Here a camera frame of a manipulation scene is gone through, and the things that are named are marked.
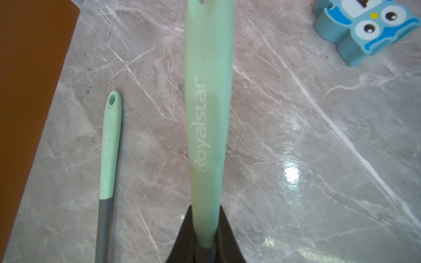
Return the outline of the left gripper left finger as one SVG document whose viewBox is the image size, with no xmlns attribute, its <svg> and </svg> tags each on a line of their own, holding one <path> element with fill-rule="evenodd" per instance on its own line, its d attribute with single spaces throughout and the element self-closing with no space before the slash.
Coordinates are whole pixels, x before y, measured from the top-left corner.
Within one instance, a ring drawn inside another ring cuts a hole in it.
<svg viewBox="0 0 421 263">
<path fill-rule="evenodd" d="M 195 232 L 192 206 L 189 206 L 166 263 L 195 262 Z"/>
</svg>

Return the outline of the mint handle grey turner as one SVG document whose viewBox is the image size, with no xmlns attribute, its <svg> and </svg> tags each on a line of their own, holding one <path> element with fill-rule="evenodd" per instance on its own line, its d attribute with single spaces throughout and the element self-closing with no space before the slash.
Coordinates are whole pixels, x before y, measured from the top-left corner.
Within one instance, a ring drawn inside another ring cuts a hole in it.
<svg viewBox="0 0 421 263">
<path fill-rule="evenodd" d="M 184 81 L 197 263 L 217 258 L 233 53 L 233 1 L 187 1 Z"/>
</svg>

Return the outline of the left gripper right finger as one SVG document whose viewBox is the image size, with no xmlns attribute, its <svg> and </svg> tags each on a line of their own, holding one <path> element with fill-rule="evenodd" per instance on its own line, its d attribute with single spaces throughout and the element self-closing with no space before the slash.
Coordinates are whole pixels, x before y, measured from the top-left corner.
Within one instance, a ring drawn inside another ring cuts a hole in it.
<svg viewBox="0 0 421 263">
<path fill-rule="evenodd" d="M 216 263 L 246 263 L 222 206 L 217 230 Z"/>
</svg>

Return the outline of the mint handle grey spatula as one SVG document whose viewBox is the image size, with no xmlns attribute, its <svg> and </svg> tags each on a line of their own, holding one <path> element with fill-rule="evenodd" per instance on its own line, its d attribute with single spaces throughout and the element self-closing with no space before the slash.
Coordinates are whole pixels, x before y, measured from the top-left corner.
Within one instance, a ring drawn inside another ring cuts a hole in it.
<svg viewBox="0 0 421 263">
<path fill-rule="evenodd" d="M 122 98 L 113 91 L 107 98 L 103 118 L 96 263 L 107 262 L 121 128 Z"/>
</svg>

